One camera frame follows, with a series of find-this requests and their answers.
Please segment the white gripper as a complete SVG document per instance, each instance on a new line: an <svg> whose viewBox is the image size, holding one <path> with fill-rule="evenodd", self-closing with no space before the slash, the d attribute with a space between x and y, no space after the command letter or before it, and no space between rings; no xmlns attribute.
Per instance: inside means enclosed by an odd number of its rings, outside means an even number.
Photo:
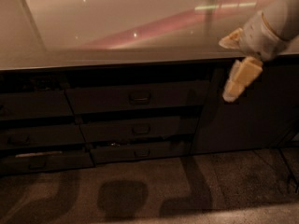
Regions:
<svg viewBox="0 0 299 224"><path fill-rule="evenodd" d="M219 45L225 49L240 48L244 54L249 55L242 61L234 62L225 83L222 98L225 102L232 103L262 73L262 61L273 60L289 43L271 31L262 11L258 11L242 29L237 28L222 38Z"/></svg>

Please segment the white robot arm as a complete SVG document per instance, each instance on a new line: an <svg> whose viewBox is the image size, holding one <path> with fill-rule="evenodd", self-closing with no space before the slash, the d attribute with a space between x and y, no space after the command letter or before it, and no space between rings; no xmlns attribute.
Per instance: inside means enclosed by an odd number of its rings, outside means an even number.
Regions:
<svg viewBox="0 0 299 224"><path fill-rule="evenodd" d="M238 49L245 58L236 60L224 86L222 98L234 102L299 35L299 0L276 0L259 10L242 28L222 38L219 45Z"/></svg>

